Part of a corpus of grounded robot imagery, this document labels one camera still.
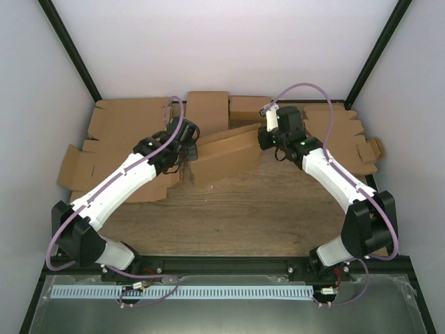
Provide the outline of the large cardboard box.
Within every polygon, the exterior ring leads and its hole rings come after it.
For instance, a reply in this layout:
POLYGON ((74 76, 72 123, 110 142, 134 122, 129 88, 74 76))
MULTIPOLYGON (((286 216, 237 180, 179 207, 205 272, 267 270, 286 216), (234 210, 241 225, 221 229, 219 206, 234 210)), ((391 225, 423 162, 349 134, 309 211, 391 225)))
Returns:
POLYGON ((258 168, 259 128, 257 123, 200 138, 198 159, 190 162, 194 185, 201 186, 258 168))

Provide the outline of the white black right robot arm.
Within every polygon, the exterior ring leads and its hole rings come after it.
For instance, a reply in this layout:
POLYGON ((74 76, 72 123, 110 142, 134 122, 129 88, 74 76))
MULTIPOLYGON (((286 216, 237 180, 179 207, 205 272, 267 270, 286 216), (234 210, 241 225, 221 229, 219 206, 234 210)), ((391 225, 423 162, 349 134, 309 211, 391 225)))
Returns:
POLYGON ((381 248, 390 247, 388 259, 393 259, 398 252, 394 197, 360 182, 330 154, 325 142, 309 136, 297 107, 269 104, 259 113, 266 119, 258 131, 260 148, 283 152, 284 159, 318 181, 346 214, 340 235, 310 251, 311 276, 325 280, 335 266, 373 256, 381 248))

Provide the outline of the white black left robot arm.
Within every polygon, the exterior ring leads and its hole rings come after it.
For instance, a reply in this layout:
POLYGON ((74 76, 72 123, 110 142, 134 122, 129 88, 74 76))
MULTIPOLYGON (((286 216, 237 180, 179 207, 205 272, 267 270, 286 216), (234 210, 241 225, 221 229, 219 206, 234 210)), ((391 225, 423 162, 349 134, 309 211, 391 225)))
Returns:
POLYGON ((136 252, 123 242, 104 238, 99 231, 139 188, 185 161, 197 160, 199 137, 195 123, 176 116, 165 130, 140 140, 124 162, 93 190, 70 204, 59 201, 52 207, 50 245, 71 258, 69 266, 100 264, 117 269, 125 280, 136 280, 142 273, 136 252))

